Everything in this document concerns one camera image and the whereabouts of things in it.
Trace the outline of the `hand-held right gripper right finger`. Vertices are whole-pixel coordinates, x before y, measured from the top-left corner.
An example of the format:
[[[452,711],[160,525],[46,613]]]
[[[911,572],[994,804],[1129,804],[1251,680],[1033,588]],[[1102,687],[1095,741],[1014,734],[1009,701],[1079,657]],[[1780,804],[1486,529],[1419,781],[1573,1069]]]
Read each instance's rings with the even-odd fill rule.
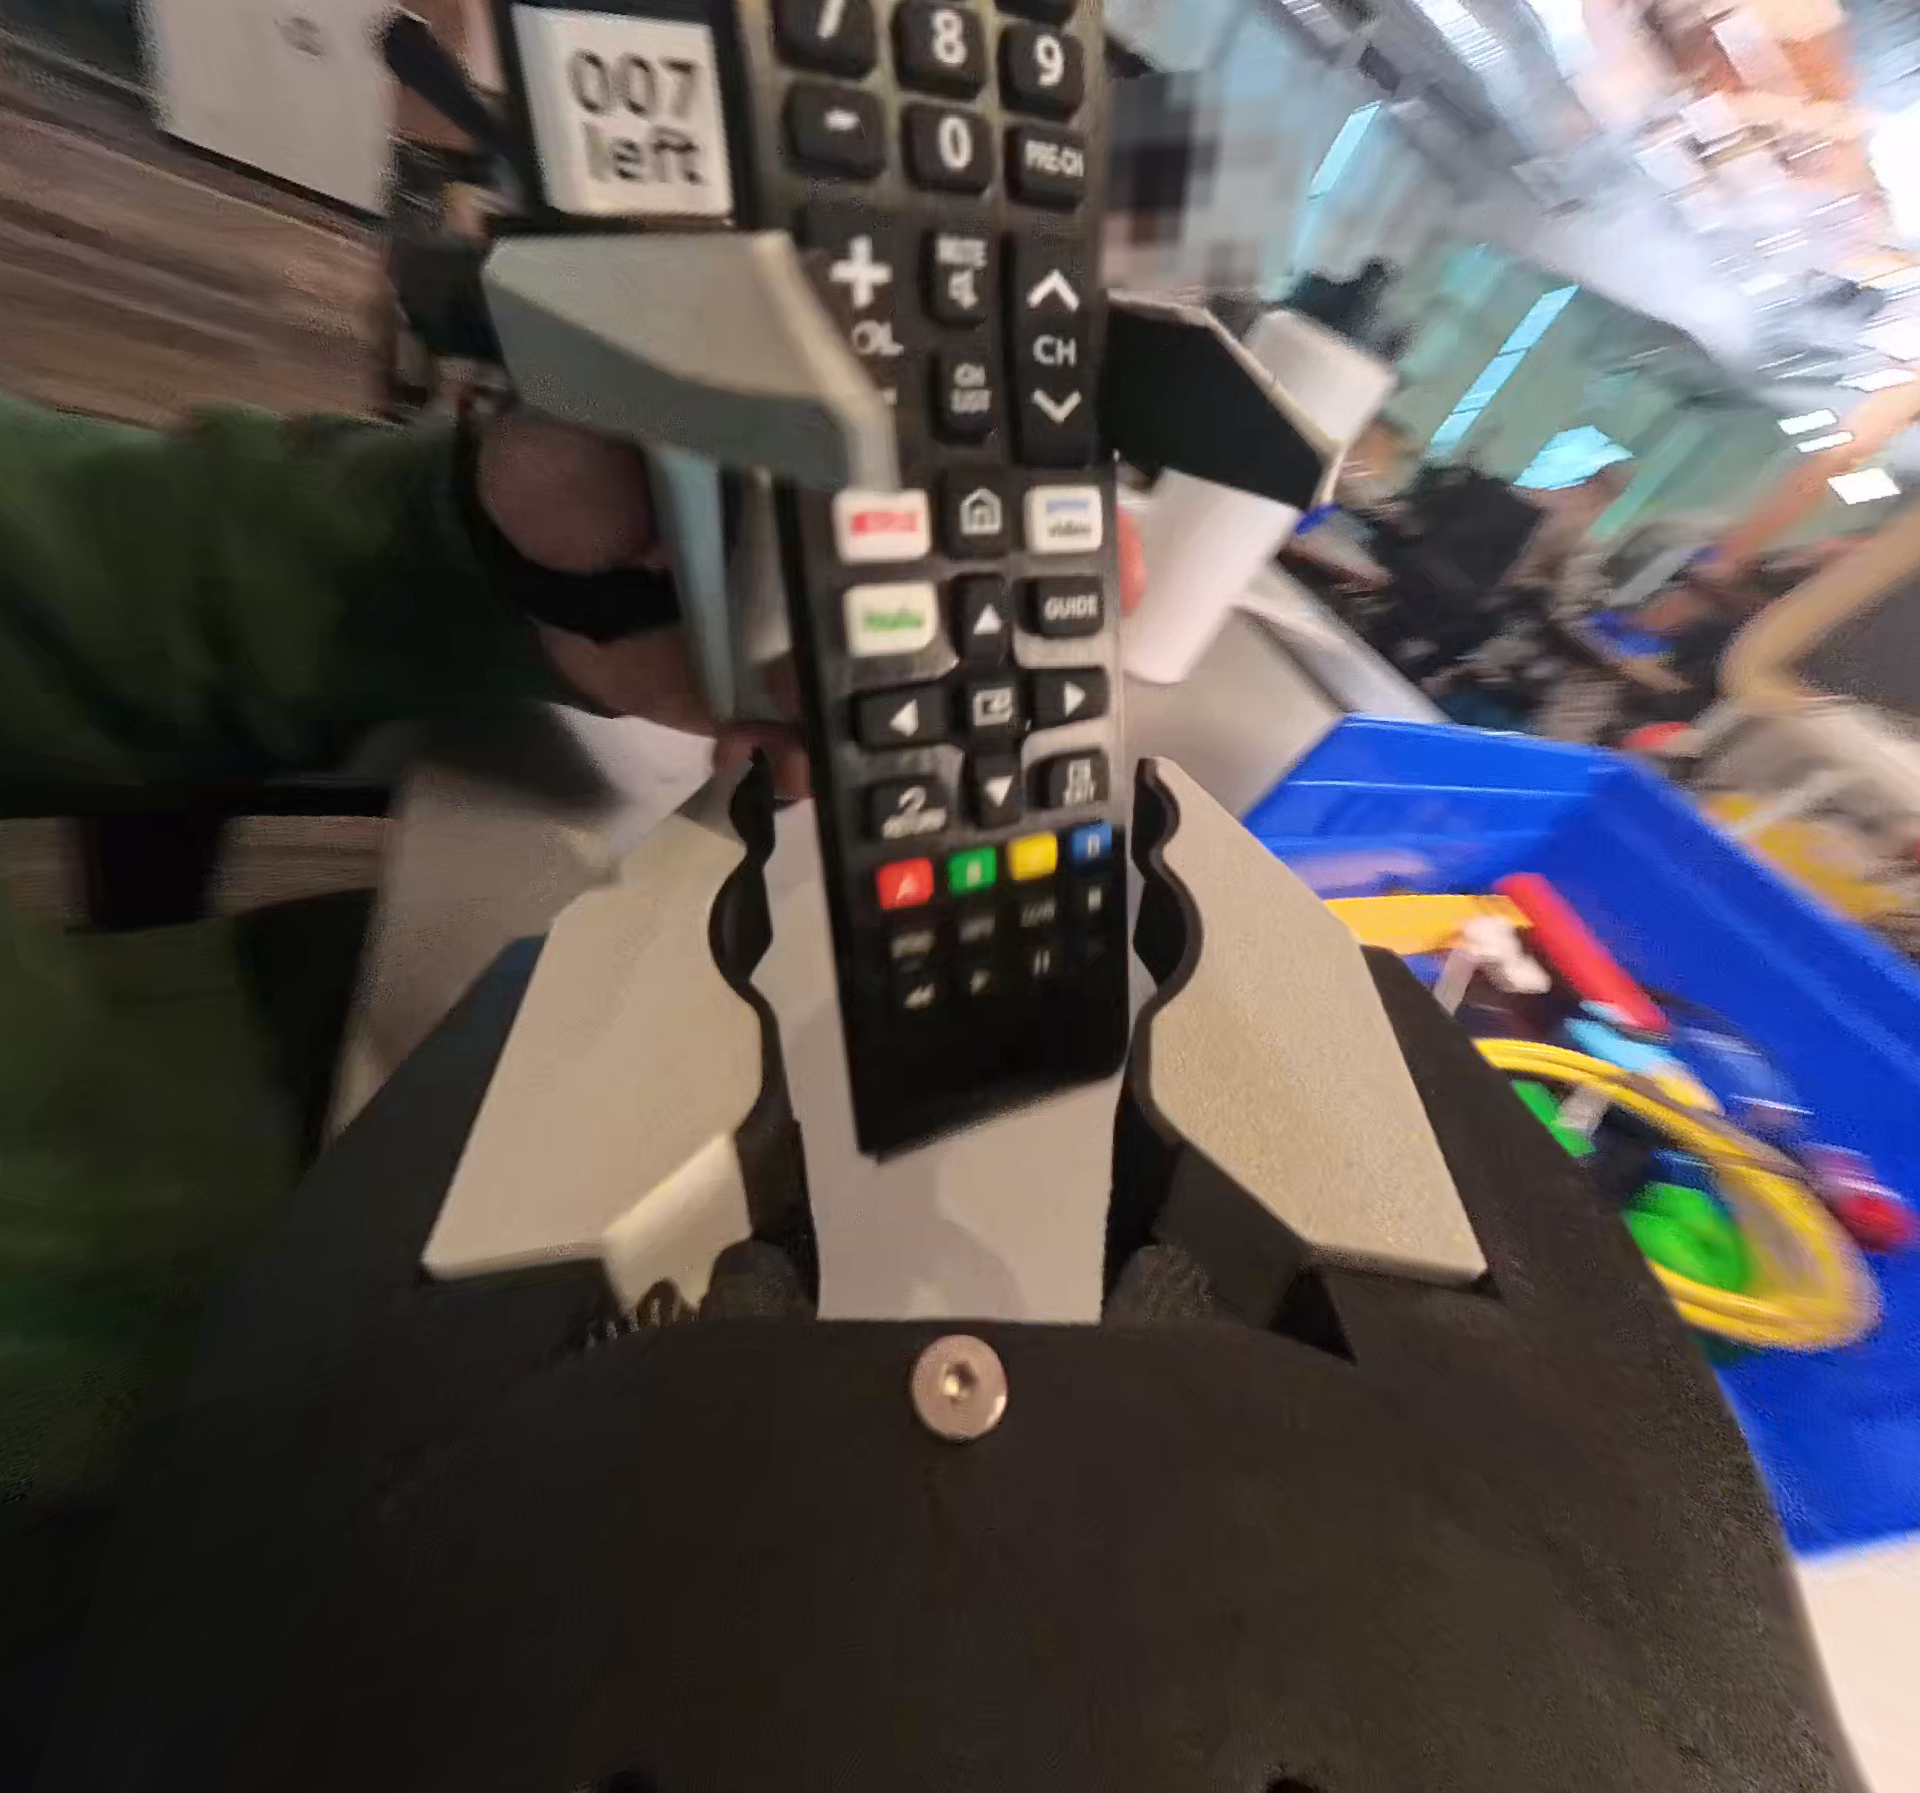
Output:
[[[1339,1333],[1331,1285],[1473,1292],[1489,1262],[1368,952],[1176,760],[1134,781],[1110,1326]]]

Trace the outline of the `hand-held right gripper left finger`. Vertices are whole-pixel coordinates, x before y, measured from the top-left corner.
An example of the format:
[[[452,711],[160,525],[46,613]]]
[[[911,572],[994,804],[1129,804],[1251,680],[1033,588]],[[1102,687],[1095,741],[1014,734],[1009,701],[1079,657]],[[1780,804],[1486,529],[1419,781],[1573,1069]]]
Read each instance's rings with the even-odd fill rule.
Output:
[[[595,1264],[637,1313],[692,1308],[736,1248],[814,1309],[814,1215],[772,952],[763,758],[661,820],[547,932],[421,1249],[436,1281]]]

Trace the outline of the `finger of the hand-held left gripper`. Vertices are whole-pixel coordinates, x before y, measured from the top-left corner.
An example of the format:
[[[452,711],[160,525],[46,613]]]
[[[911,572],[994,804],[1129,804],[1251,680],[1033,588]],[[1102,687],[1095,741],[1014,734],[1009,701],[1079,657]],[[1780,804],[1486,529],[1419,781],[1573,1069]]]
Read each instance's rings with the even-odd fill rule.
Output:
[[[726,727],[777,711],[795,633],[773,491],[901,485],[896,415],[787,235],[523,235],[480,266],[523,405],[642,450],[695,676]]]
[[[1210,310],[1106,294],[1095,458],[1307,514],[1335,477],[1336,438]]]

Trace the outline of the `white squeeze bottle black cap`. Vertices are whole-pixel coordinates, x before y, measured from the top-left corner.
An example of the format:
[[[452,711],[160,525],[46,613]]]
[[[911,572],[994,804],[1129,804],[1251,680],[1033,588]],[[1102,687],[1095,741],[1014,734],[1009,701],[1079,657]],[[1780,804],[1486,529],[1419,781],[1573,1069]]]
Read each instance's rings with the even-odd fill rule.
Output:
[[[1396,381],[1392,364],[1295,310],[1262,313],[1237,343],[1335,434],[1335,477],[1307,514],[1177,472],[1149,477],[1142,509],[1147,589],[1125,623],[1125,669],[1149,687],[1183,683],[1302,518],[1331,508],[1358,435],[1378,421]]]

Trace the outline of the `black remote control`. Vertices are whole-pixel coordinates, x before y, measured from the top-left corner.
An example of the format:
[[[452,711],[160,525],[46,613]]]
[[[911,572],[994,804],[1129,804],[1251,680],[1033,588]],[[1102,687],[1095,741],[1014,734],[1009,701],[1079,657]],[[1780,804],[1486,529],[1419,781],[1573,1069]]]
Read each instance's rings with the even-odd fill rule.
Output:
[[[894,485],[780,485],[853,1135],[1119,1070],[1120,541],[1102,0],[726,0],[736,218],[799,257]]]

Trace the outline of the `blue plastic bin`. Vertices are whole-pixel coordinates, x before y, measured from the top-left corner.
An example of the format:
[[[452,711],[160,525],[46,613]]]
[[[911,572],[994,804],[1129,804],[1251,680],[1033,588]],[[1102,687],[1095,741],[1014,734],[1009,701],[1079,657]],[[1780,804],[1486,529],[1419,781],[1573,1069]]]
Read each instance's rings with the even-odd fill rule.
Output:
[[[1548,878],[1646,995],[1733,1023],[1810,1104],[1819,1144],[1917,1204],[1917,972],[1666,781],[1590,746],[1346,717],[1241,820],[1325,896]],[[1868,1264],[1873,1335],[1720,1369],[1800,1557],[1917,1535],[1917,1244]]]

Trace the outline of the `person's left forearm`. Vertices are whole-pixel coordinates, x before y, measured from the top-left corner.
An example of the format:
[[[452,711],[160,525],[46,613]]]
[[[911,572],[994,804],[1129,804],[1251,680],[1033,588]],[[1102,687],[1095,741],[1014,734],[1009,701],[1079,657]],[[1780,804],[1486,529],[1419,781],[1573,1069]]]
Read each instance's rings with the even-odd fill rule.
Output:
[[[2,788],[345,767],[374,730],[564,701],[480,539],[475,438],[2,401]]]

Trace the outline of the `person's left hand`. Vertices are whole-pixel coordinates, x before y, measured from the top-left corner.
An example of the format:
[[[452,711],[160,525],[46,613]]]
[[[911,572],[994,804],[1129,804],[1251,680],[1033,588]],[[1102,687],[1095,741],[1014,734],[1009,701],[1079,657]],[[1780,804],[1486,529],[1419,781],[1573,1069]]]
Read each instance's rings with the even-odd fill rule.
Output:
[[[514,571],[534,571],[543,593],[577,593],[600,580],[635,593],[640,580],[671,580],[654,472],[637,444],[513,405],[479,435],[473,482],[479,509]],[[810,794],[795,724],[723,724],[712,716],[682,623],[613,637],[537,619],[534,633],[560,683],[588,710],[701,734],[715,750],[715,767],[760,751],[780,800]]]

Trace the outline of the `yellow plastic tool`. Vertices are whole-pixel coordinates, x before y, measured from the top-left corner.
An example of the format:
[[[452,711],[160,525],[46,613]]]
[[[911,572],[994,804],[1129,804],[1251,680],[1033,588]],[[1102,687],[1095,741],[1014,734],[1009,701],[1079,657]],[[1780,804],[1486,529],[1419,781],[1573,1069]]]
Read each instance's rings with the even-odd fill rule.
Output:
[[[1450,953],[1467,926],[1497,919],[1516,935],[1530,916],[1503,894],[1372,894],[1324,903],[1368,949],[1410,958]]]

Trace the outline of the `black office chair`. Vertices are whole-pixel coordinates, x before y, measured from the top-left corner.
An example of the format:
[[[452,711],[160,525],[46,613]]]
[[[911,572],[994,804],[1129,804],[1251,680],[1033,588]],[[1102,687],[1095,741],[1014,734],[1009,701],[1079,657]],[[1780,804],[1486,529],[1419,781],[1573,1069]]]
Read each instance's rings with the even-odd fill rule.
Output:
[[[1634,461],[1611,461],[1568,488],[1520,488],[1425,464],[1399,505],[1392,571],[1406,673],[1437,679],[1489,645],[1516,596],[1560,579],[1634,477]]]

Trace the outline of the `green plastic block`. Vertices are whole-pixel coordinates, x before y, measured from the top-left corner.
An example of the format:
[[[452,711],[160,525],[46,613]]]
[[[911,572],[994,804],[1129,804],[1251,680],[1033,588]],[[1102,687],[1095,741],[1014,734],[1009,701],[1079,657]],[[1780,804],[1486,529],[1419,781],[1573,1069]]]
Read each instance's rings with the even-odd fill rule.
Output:
[[[1646,1182],[1621,1208],[1621,1225],[1676,1308],[1752,1299],[1752,1244],[1712,1191]]]

